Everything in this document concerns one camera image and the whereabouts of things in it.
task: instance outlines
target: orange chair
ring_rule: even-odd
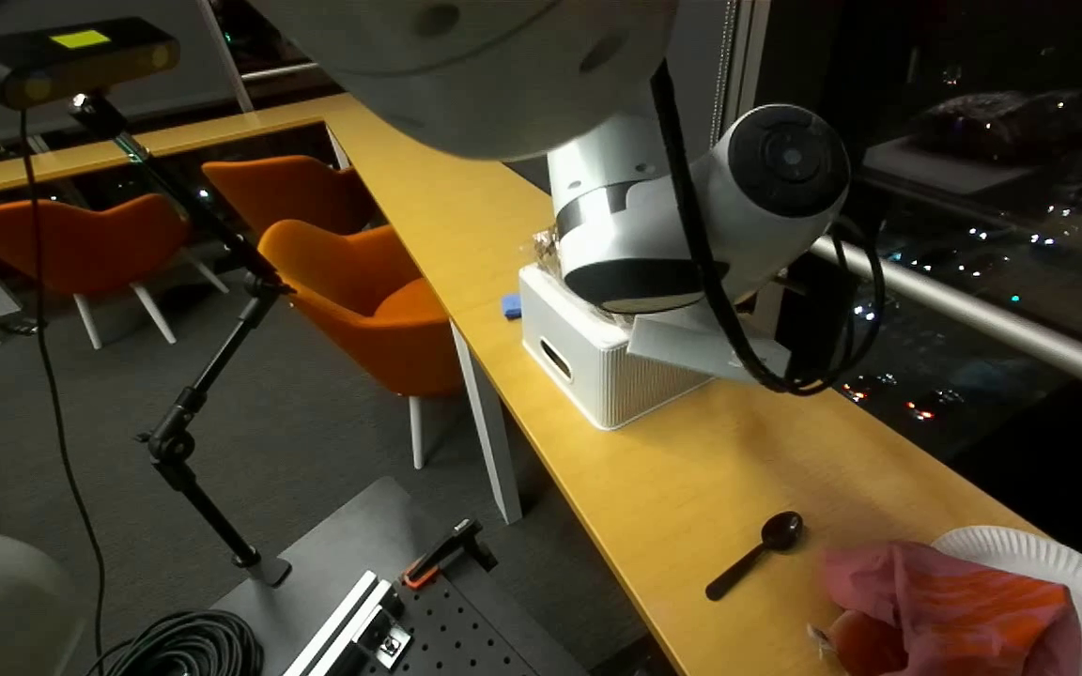
[[[460,392],[448,312],[391,225],[328,234],[274,222],[259,241],[294,308],[343,347],[379,387],[409,399],[411,470],[424,465],[440,399]]]
[[[32,253],[32,217],[42,222],[42,267]],[[100,349],[100,337],[93,332],[87,298],[120,291],[133,293],[170,347],[177,341],[143,279],[170,267],[182,253],[186,234],[192,225],[180,217],[180,209],[152,193],[107,209],[37,202],[32,215],[28,199],[0,202],[0,262],[28,282],[42,282],[46,293],[76,298],[93,349]],[[195,267],[214,291],[230,293],[211,267]]]
[[[255,241],[276,217],[316,222],[333,234],[356,234],[383,222],[356,174],[329,169],[309,155],[202,163],[202,178]]]

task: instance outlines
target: microphone stand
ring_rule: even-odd
[[[152,189],[161,189],[172,202],[180,202],[195,225],[206,225],[226,244],[226,256],[232,256],[251,276],[247,282],[251,299],[244,306],[230,337],[202,366],[202,372],[177,394],[161,423],[152,433],[143,433],[138,438],[147,443],[151,463],[170,481],[170,488],[180,493],[206,518],[206,526],[232,550],[232,563],[267,586],[281,586],[290,563],[262,558],[199,488],[195,470],[186,465],[195,451],[195,436],[186,427],[202,411],[211,382],[232,361],[247,332],[267,319],[284,287],[276,282],[276,271],[251,249],[247,236],[226,225],[182,179],[177,179],[143,143],[128,134],[128,122],[112,110],[112,100],[103,100],[100,89],[76,94],[71,117],[87,130],[112,139],[125,152],[125,159],[147,174]]]

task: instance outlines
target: cable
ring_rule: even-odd
[[[93,555],[93,616],[88,616],[88,634],[93,634],[93,659],[100,662],[100,609],[103,609],[103,555],[93,533],[93,518],[87,508],[87,497],[77,488],[71,456],[66,456],[66,427],[65,427],[65,402],[58,402],[58,382],[57,382],[57,369],[53,369],[53,354],[49,354],[49,314],[46,314],[46,217],[42,217],[42,194],[37,194],[37,174],[28,163],[28,143],[27,143],[27,110],[17,110],[17,155],[21,155],[21,174],[27,174],[27,202],[28,202],[28,236],[32,236],[32,279],[37,279],[37,298],[32,298],[32,312],[37,312],[37,354],[42,354],[42,372],[46,372],[46,394],[53,407],[53,433],[57,433],[57,456],[58,456],[58,472],[65,486],[77,508],[77,523],[87,528],[88,541],[88,555]]]
[[[100,676],[259,676],[262,641],[236,614],[170,614],[138,637],[112,645]]]
[[[865,361],[865,354],[872,349],[872,341],[879,334],[879,324],[881,324],[886,287],[881,287],[875,234],[857,228],[850,217],[832,222],[832,225],[851,228],[851,236],[861,241],[865,256],[872,259],[875,319],[872,319],[861,349],[851,349],[851,324],[843,324],[837,366],[821,369],[818,376],[795,376],[795,379],[785,379],[785,376],[771,372],[762,366],[762,358],[753,354],[753,347],[746,341],[746,334],[745,334],[745,326],[735,319],[735,308],[733,308],[733,299],[729,299],[729,293],[724,293],[724,287],[717,279],[717,259],[711,253],[711,234],[703,225],[703,209],[698,209],[698,199],[696,199],[696,179],[692,179],[692,169],[688,169],[688,152],[682,152],[682,130],[681,130],[681,114],[674,114],[669,64],[662,64],[653,72],[651,85],[653,85],[656,129],[662,129],[662,143],[666,143],[666,155],[669,155],[673,193],[674,193],[688,253],[692,253],[692,262],[696,262],[696,276],[698,276],[698,291],[703,291],[707,308],[712,312],[717,326],[724,332],[735,361],[771,392],[818,394],[818,392],[832,387],[857,361]]]

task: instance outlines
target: spoon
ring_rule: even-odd
[[[722,600],[767,553],[787,553],[805,538],[805,518],[795,512],[780,512],[767,518],[762,541],[741,555],[733,567],[724,567],[711,586],[707,599]]]

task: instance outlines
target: wooden table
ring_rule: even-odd
[[[428,152],[351,98],[143,134],[152,155],[322,122],[350,155],[454,326],[580,518],[606,563],[681,671],[837,671],[805,637],[830,624],[815,563],[826,550],[930,541],[952,526],[1024,518],[837,394],[787,399],[707,382],[621,433],[595,433],[524,358],[499,298],[532,259],[548,199],[497,163]],[[42,179],[115,167],[103,147],[37,159]],[[807,546],[767,558],[724,600],[703,586],[753,546],[767,515],[795,508]]]

